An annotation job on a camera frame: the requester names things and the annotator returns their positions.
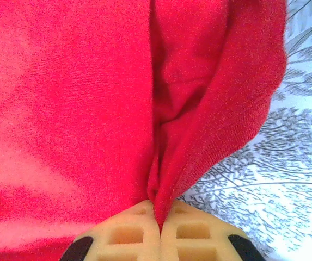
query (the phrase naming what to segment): red cloth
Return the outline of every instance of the red cloth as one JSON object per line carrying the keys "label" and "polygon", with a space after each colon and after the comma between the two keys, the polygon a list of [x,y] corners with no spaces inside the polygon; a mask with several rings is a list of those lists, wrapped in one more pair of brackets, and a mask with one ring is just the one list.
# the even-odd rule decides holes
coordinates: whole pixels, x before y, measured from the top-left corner
{"label": "red cloth", "polygon": [[0,260],[174,198],[256,135],[284,0],[0,0]]}

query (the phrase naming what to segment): red fabric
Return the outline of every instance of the red fabric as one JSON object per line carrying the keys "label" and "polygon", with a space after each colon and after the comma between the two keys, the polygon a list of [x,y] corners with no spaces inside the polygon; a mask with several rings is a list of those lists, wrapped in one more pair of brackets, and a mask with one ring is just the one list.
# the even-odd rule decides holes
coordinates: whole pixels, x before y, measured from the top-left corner
{"label": "red fabric", "polygon": [[284,0],[0,0],[0,260],[148,198],[162,226],[260,129],[284,24]]}

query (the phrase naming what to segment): bedsheet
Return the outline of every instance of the bedsheet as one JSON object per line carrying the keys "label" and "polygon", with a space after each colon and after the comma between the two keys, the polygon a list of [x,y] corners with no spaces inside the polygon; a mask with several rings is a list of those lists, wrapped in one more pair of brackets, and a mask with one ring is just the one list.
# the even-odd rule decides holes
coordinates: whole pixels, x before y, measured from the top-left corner
{"label": "bedsheet", "polygon": [[288,8],[289,65],[266,123],[180,200],[243,229],[271,260],[312,260],[312,0]]}

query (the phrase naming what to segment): yellow object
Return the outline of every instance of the yellow object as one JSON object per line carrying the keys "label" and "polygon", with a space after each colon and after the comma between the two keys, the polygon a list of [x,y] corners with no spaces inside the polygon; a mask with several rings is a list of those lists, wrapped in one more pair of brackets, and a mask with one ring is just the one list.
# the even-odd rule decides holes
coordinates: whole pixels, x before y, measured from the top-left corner
{"label": "yellow object", "polygon": [[67,250],[62,261],[264,260],[243,231],[179,201],[161,234],[152,203],[144,201],[79,235],[72,245],[83,250],[75,255]]}

